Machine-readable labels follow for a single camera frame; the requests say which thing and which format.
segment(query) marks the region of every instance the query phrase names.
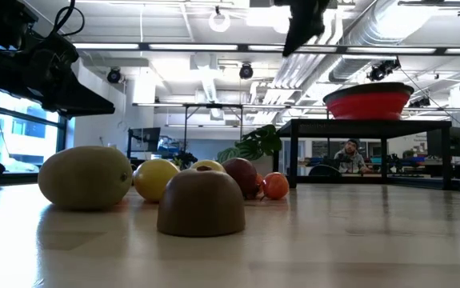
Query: person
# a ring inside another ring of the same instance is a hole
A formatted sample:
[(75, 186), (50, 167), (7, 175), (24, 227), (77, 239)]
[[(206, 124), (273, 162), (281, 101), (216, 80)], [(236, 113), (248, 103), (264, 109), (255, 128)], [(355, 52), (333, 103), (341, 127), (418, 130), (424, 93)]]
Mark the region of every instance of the person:
[(369, 173), (363, 156), (358, 153), (359, 141), (349, 139), (342, 150), (334, 155), (334, 159), (340, 160), (340, 173)]

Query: computer screen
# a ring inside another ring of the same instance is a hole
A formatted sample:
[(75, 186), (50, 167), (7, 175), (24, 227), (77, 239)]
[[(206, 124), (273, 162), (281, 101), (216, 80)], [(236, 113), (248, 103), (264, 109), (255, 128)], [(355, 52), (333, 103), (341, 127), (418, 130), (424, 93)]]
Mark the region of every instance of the computer screen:
[(132, 151), (156, 152), (159, 139), (160, 128), (132, 129)]
[[(442, 155), (441, 130), (427, 132), (428, 155)], [(450, 128), (450, 155), (460, 157), (460, 127)]]

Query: red basin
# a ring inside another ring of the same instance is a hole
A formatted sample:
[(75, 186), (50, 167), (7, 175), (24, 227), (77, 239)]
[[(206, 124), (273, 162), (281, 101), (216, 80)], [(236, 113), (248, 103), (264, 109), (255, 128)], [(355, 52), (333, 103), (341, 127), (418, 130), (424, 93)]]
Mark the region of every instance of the red basin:
[(413, 92), (400, 82), (372, 83), (335, 91), (323, 101), (335, 119), (399, 120)]

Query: workbench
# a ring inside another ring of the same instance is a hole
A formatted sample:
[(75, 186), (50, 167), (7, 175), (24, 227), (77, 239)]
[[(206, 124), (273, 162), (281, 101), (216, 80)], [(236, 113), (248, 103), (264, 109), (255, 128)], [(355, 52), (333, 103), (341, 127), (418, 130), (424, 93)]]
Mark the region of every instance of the workbench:
[[(290, 188), (295, 188), (298, 183), (328, 182), (328, 179), (320, 179), (317, 176), (298, 176), (298, 147), (299, 138), (372, 138), (381, 140), (381, 177), (380, 178), (347, 178), (367, 179), (367, 182), (387, 184), (388, 163), (386, 160), (388, 147), (387, 140), (421, 132), (441, 130), (442, 145), (442, 188), (451, 188), (452, 167), (450, 156), (450, 121), (391, 121), (391, 120), (319, 120), (319, 119), (292, 119), (278, 131), (281, 138), (290, 138), (290, 168), (287, 175)], [(279, 167), (279, 157), (274, 157), (274, 170)], [(342, 178), (336, 178), (330, 182), (340, 182)]]

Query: small orange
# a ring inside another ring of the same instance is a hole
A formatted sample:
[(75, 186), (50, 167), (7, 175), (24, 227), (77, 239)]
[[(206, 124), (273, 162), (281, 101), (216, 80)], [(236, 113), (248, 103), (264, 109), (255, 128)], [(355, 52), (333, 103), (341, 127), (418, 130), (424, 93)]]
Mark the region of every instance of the small orange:
[(265, 197), (272, 200), (279, 200), (288, 194), (289, 185), (285, 175), (273, 172), (265, 176), (262, 182)]

